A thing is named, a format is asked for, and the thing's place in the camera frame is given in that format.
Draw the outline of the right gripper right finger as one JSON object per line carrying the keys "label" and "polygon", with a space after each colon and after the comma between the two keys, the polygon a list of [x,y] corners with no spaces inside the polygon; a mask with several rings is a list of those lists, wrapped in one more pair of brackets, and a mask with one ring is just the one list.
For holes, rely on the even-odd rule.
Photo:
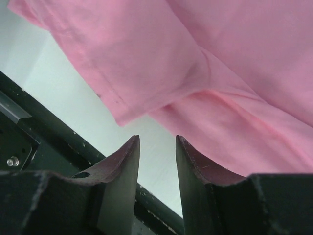
{"label": "right gripper right finger", "polygon": [[176,137],[176,162],[187,235],[310,235],[311,174],[240,176]]}

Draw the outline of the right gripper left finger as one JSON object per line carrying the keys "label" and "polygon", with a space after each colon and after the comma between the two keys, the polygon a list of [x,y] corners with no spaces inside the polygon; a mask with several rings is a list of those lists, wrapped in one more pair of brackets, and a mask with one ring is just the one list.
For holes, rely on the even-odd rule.
{"label": "right gripper left finger", "polygon": [[3,235],[129,235],[139,136],[71,178],[51,171],[0,173]]}

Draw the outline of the pink t shirt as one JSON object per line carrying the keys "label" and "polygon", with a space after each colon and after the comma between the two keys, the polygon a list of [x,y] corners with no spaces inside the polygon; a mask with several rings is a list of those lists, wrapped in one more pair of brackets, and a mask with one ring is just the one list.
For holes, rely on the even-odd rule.
{"label": "pink t shirt", "polygon": [[148,114],[221,166],[313,171],[310,0],[11,0],[118,125]]}

